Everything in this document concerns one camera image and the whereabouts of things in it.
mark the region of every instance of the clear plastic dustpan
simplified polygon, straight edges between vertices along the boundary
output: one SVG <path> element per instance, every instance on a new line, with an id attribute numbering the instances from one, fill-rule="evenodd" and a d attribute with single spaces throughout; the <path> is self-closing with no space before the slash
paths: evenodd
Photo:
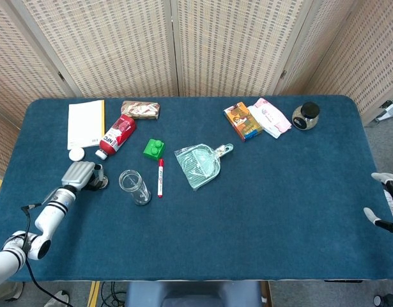
<path id="1" fill-rule="evenodd" d="M 222 145 L 216 150 L 208 145 L 199 144 L 177 150 L 175 156 L 190 186 L 197 190 L 219 174 L 220 157 L 232 150 L 232 144 Z"/>

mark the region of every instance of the jar lid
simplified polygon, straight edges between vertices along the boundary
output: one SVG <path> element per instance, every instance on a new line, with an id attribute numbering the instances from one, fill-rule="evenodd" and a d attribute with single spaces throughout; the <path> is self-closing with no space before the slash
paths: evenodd
<path id="1" fill-rule="evenodd" d="M 302 116 L 313 119 L 317 117 L 320 113 L 320 108 L 314 102 L 306 102 L 301 107 L 301 114 Z"/>

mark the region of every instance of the yellow notebook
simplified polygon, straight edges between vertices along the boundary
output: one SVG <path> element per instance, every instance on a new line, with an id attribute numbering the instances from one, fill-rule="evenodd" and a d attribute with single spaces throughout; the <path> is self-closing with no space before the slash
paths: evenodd
<path id="1" fill-rule="evenodd" d="M 73 147 L 98 146 L 104 134 L 104 100 L 68 106 L 68 150 Z"/>

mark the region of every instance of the clear glass cup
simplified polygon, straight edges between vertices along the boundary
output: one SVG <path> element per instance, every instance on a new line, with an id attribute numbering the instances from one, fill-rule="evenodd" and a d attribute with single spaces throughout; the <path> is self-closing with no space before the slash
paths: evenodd
<path id="1" fill-rule="evenodd" d="M 146 205 L 152 198 L 151 192 L 146 188 L 141 175 L 132 169 L 123 171 L 119 176 L 119 186 L 130 193 L 138 206 Z"/>

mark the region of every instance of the gray carpet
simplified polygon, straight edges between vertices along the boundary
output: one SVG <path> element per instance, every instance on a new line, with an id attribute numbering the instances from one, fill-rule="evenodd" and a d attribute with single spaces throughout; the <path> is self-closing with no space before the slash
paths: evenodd
<path id="1" fill-rule="evenodd" d="M 393 173 L 393 118 L 381 122 L 374 128 L 366 128 L 366 134 L 378 171 Z M 70 303 L 75 307 L 87 306 L 90 282 L 42 283 L 52 293 L 66 290 Z M 116 290 L 124 290 L 126 283 L 117 283 Z M 274 307 L 334 307 L 373 306 L 375 294 L 393 293 L 393 281 L 364 281 L 360 284 L 325 283 L 324 281 L 272 281 L 270 282 Z M 104 295 L 111 293 L 105 284 Z M 27 283 L 21 298 L 12 303 L 1 303 L 1 307 L 43 307 L 48 297 L 33 284 Z M 98 296 L 97 306 L 102 300 Z"/>

